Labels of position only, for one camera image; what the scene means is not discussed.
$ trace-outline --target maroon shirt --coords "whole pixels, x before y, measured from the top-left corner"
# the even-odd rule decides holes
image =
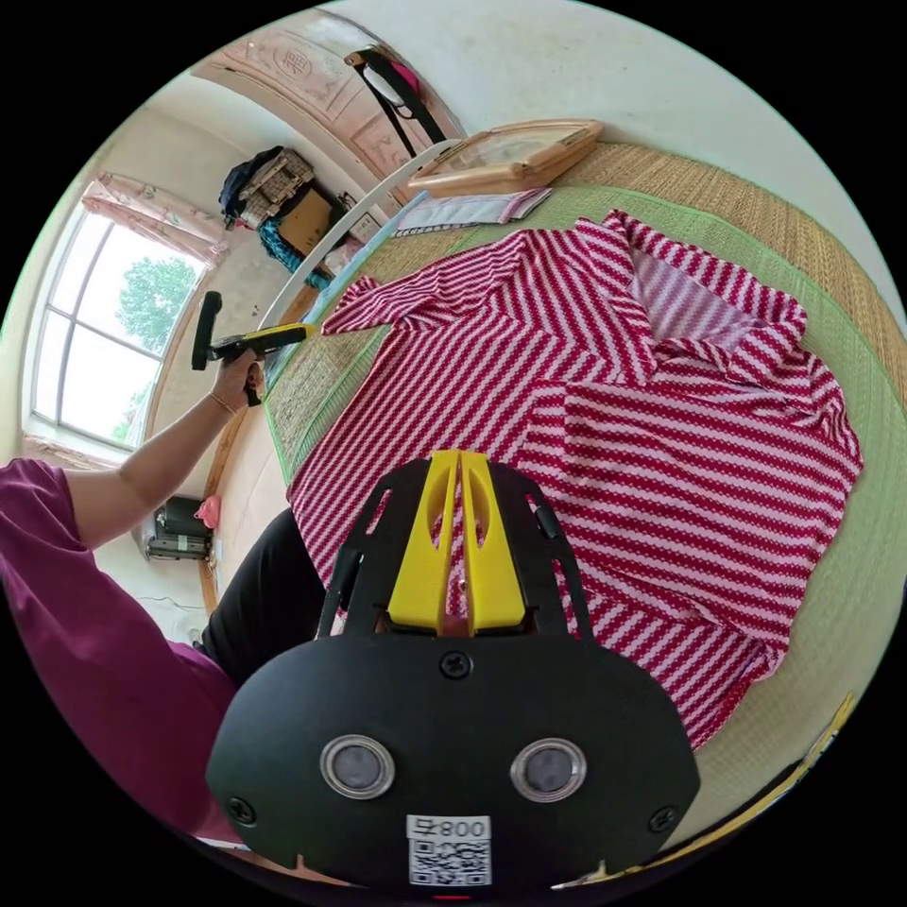
[[[236,842],[205,783],[235,687],[98,570],[62,470],[0,468],[0,576],[36,671],[101,767],[168,825]]]

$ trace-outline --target pink curtain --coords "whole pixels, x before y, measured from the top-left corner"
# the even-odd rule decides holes
[[[102,214],[208,266],[219,264],[230,251],[221,218],[146,182],[99,173],[82,197],[82,205],[92,214]]]

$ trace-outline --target window pane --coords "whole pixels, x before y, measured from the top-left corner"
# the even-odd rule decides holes
[[[48,312],[44,318],[41,351],[38,354],[38,374],[35,378],[35,412],[46,419],[57,418],[57,390],[60,386],[60,365],[69,318]]]
[[[202,270],[195,259],[114,227],[88,281],[78,320],[161,353]]]
[[[76,327],[63,386],[61,420],[109,440],[125,441],[157,377],[159,363]]]
[[[50,304],[61,312],[72,312],[76,307],[78,291],[88,273],[94,254],[111,222],[98,214],[88,214],[78,228],[76,238],[60,269]]]

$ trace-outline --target black strap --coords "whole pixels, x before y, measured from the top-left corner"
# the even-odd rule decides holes
[[[368,85],[368,89],[375,96],[375,99],[381,105],[381,109],[393,124],[394,129],[400,136],[403,147],[409,152],[410,157],[416,157],[416,150],[409,141],[408,136],[403,131],[400,121],[416,120],[417,123],[425,130],[432,142],[443,142],[447,136],[441,131],[441,128],[435,122],[435,118],[428,111],[428,108],[422,103],[419,94],[411,88],[409,82],[403,78],[394,68],[393,63],[380,51],[366,49],[359,51],[359,57],[362,63],[353,67],[360,75],[362,80]],[[387,84],[401,97],[403,104],[409,115],[404,116],[394,107],[381,92],[366,77],[366,67],[371,69],[378,76],[383,78]]]

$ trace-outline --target striped shirt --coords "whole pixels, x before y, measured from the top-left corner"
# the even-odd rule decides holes
[[[706,742],[782,661],[863,466],[840,386],[800,347],[802,307],[615,211],[364,278],[324,333],[379,324],[393,327],[368,377],[288,493],[322,578],[383,475],[481,451],[539,483],[596,640]]]

